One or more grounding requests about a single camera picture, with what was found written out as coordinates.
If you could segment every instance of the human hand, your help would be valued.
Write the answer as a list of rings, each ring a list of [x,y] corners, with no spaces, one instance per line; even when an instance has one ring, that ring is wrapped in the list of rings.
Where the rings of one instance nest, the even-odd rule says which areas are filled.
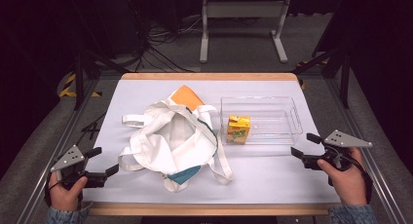
[[[75,211],[78,208],[78,196],[82,192],[82,189],[85,187],[86,183],[88,182],[87,177],[81,177],[77,182],[73,185],[73,187],[68,191],[66,190],[63,185],[58,183],[57,181],[57,174],[55,172],[52,173],[49,187],[54,186],[58,183],[58,185],[54,186],[50,190],[52,207],[58,210],[63,211]]]
[[[360,151],[352,147],[350,154],[363,167]],[[352,165],[349,169],[340,171],[323,159],[319,159],[317,163],[331,178],[334,189],[343,205],[367,205],[364,178],[357,167]]]

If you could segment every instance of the clear plastic container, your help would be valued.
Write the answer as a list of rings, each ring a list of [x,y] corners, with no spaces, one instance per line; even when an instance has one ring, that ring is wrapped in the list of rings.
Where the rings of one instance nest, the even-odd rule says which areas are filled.
[[[303,132],[294,101],[288,96],[222,97],[221,137],[226,141],[230,115],[249,116],[246,145],[293,145]]]

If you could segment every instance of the white tote bag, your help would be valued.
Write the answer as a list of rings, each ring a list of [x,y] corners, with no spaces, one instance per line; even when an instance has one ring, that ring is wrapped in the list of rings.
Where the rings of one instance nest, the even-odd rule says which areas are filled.
[[[229,183],[233,173],[221,139],[212,131],[210,111],[217,110],[204,105],[190,88],[182,86],[167,99],[148,106],[144,115],[124,116],[124,125],[139,130],[120,154],[120,167],[159,172],[171,192],[185,189],[204,165],[209,165],[219,182]],[[136,164],[126,163],[126,156],[133,156]],[[221,165],[219,171],[215,159]]]

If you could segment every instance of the sleeve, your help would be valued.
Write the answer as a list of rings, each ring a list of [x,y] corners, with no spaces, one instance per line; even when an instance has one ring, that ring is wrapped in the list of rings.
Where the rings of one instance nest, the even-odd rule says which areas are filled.
[[[92,203],[79,211],[62,211],[49,207],[47,224],[83,224],[89,215]]]
[[[373,208],[370,205],[342,205],[328,210],[331,224],[377,224]]]

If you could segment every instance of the dark background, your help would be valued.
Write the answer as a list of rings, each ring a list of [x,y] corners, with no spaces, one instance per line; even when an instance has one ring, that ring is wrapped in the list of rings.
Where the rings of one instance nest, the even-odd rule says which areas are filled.
[[[317,47],[320,52],[346,40],[349,19],[362,19],[350,50],[351,66],[395,151],[413,171],[412,4],[410,0],[363,0],[365,9],[354,12],[349,11],[351,2],[345,7],[339,2],[291,0],[289,12],[326,14],[338,8]],[[155,18],[176,30],[181,19],[200,13],[201,3],[202,0],[0,0],[0,176],[59,102],[57,84],[73,69],[79,47],[107,57],[139,53],[145,44],[135,31],[143,33],[149,19]]]

